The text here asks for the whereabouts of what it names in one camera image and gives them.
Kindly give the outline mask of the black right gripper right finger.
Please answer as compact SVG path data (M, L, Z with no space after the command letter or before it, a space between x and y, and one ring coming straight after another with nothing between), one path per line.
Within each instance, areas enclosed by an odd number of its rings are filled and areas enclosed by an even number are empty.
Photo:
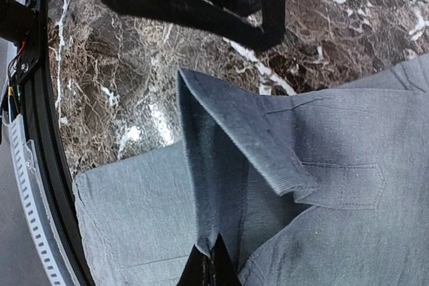
M210 252L210 284L213 286L241 286L220 234Z

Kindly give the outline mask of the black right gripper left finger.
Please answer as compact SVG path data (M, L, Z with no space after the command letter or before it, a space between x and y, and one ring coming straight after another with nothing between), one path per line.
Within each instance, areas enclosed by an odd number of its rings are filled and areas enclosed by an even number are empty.
M193 246L177 286L209 285L210 260L206 255Z

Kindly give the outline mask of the grey long sleeve shirt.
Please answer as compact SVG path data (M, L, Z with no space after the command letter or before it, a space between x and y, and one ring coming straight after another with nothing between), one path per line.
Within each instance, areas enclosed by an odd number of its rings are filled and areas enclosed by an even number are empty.
M241 285L428 284L428 57L294 96L177 76L180 142L78 175L97 285L177 285L218 235Z

